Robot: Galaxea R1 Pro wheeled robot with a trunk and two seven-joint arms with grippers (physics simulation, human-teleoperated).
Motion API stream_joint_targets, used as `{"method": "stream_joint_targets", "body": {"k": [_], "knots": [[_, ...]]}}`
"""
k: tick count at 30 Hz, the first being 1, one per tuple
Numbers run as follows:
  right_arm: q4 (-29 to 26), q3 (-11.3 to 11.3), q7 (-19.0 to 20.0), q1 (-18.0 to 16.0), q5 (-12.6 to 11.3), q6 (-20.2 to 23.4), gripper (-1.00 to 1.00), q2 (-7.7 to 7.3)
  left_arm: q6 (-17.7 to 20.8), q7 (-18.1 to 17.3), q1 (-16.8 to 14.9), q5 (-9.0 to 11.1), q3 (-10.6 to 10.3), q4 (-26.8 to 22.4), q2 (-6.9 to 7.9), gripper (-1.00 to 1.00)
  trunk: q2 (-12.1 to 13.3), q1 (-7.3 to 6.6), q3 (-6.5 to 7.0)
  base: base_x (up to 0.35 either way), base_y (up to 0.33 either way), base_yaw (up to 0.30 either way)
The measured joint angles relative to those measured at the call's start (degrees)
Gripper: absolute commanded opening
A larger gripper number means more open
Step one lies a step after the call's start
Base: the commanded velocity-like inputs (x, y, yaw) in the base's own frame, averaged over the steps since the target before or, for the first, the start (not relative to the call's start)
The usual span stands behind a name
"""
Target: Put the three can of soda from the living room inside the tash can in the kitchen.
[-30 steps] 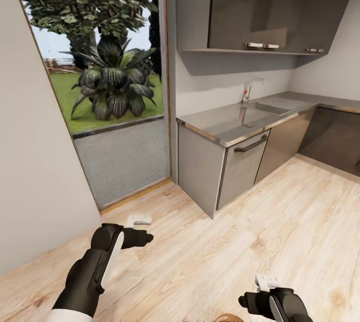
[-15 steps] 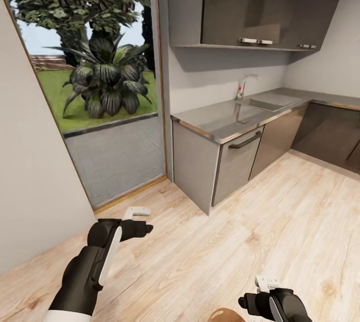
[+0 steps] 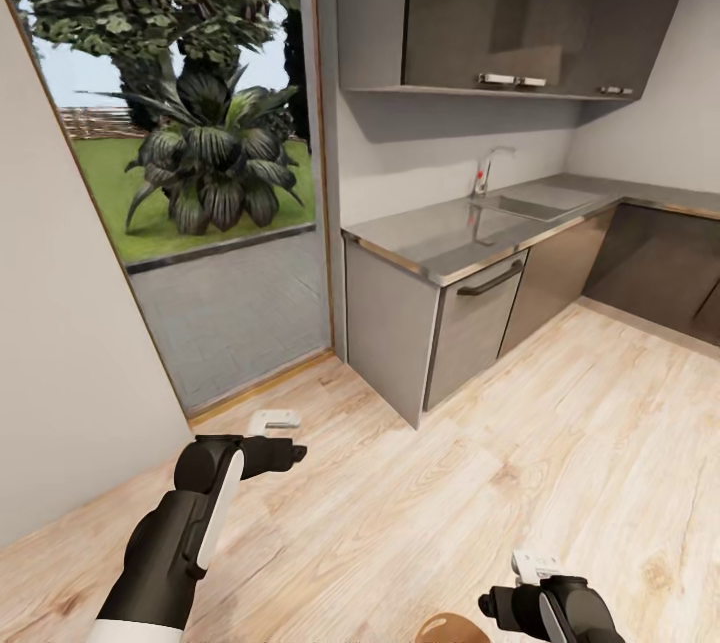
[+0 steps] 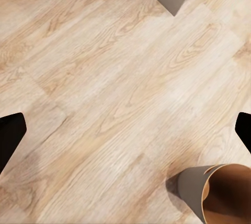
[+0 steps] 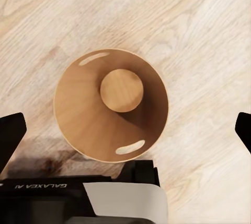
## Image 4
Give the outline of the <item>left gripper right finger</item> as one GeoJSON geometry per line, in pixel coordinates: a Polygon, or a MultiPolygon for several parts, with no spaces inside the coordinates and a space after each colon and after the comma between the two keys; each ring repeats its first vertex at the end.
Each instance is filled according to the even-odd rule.
{"type": "Polygon", "coordinates": [[[238,114],[235,131],[251,153],[251,114],[238,114]]]}

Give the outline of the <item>trash can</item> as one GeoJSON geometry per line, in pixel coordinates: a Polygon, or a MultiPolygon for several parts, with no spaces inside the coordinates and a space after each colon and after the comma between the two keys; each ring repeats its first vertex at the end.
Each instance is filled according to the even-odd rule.
{"type": "Polygon", "coordinates": [[[177,191],[203,224],[251,224],[251,167],[229,163],[187,168],[177,191]]]}

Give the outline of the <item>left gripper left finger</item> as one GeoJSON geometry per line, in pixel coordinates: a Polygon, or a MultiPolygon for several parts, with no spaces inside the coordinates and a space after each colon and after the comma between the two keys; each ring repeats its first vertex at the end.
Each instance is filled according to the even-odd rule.
{"type": "Polygon", "coordinates": [[[26,122],[21,112],[0,118],[0,174],[26,132],[26,122]]]}

